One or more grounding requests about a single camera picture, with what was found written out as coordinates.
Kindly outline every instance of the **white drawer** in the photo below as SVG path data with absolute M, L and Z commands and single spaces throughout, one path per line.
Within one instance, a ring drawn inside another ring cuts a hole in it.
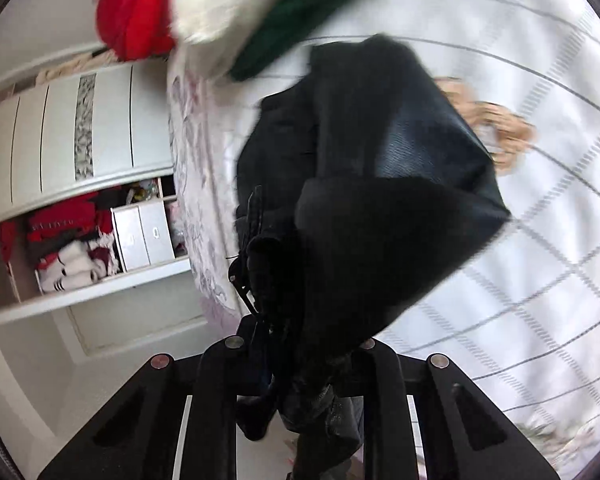
M 149 265 L 149 255 L 144 244 L 138 208 L 115 210 L 113 218 L 116 222 L 120 255 L 125 270 L 139 269 Z
M 141 203 L 138 205 L 138 211 L 149 262 L 155 265 L 175 259 L 162 200 Z

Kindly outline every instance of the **bedsheet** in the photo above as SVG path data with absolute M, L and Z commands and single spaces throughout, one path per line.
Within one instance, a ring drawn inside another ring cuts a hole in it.
M 354 0 L 240 84 L 200 79 L 177 50 L 176 190 L 207 317 L 229 334 L 243 314 L 227 258 L 235 161 L 258 102 L 306 73 L 311 44 L 378 32 L 536 130 L 498 176 L 508 227 L 378 338 L 417 358 L 449 355 L 573 478 L 600 449 L 600 20 L 586 0 Z

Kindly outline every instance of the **beige scrunchie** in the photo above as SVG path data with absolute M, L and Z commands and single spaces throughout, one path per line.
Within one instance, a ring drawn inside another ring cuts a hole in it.
M 459 79 L 440 77 L 435 82 L 479 137 L 480 126 L 494 128 L 498 150 L 490 152 L 491 158 L 498 173 L 510 171 L 535 137 L 535 128 L 504 106 L 475 101 L 471 89 Z

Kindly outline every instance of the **metal screw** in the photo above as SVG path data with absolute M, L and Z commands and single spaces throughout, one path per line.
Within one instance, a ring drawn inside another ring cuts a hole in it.
M 169 356 L 165 354 L 154 355 L 151 358 L 151 366 L 156 370 L 162 370 L 163 368 L 166 368 L 167 366 L 169 366 L 170 362 L 171 359 L 169 359 Z
M 446 368 L 449 366 L 449 358 L 442 354 L 433 354 L 430 358 L 431 364 L 436 368 Z
M 244 339 L 242 339 L 239 335 L 232 335 L 224 340 L 224 346 L 230 348 L 231 350 L 241 348 L 242 345 L 244 345 Z
M 376 342 L 373 339 L 367 339 L 360 345 L 360 348 L 363 350 L 371 350 L 374 346 L 376 346 Z

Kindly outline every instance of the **dark green fabric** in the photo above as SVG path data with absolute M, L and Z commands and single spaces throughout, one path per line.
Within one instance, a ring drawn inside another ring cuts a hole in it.
M 348 1 L 278 0 L 241 51 L 230 76 L 244 81 L 258 75 Z

